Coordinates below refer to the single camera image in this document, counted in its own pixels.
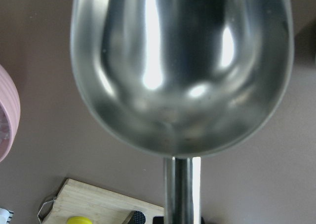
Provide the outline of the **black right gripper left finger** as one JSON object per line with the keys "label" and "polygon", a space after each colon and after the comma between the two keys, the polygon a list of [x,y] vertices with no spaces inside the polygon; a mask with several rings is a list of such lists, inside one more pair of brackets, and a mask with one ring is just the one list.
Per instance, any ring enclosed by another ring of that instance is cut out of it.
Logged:
{"label": "black right gripper left finger", "polygon": [[155,216],[155,217],[153,217],[152,224],[164,224],[164,216]]}

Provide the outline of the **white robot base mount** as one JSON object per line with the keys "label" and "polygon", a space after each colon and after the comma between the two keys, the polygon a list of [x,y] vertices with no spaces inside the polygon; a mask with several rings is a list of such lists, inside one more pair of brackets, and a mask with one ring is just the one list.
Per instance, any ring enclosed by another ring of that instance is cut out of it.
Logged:
{"label": "white robot base mount", "polygon": [[9,224],[12,221],[14,212],[4,208],[0,208],[0,224]]}

